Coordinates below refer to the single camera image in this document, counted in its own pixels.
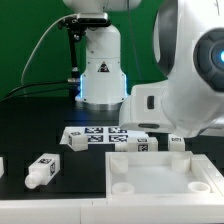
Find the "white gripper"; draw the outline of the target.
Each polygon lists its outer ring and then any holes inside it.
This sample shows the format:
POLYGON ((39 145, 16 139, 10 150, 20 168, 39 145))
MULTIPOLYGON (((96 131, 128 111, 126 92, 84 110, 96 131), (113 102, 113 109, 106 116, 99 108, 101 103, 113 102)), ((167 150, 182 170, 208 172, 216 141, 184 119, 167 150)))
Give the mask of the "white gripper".
POLYGON ((133 86, 131 94, 120 107, 120 128, 146 133, 172 133, 175 125, 168 120, 161 104, 166 87, 166 81, 133 86))

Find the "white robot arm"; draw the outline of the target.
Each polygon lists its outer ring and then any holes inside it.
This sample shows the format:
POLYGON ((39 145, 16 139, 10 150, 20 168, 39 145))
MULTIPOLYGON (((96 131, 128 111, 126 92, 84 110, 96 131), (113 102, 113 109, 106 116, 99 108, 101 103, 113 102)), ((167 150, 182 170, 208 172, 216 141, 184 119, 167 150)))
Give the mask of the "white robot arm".
POLYGON ((86 69, 76 78, 75 101, 92 110, 117 110, 119 126, 181 137, 224 129, 224 0, 164 0, 154 23, 153 50, 164 81, 126 89, 120 33, 109 11, 129 11, 142 0, 63 0, 67 23, 87 37, 86 69))

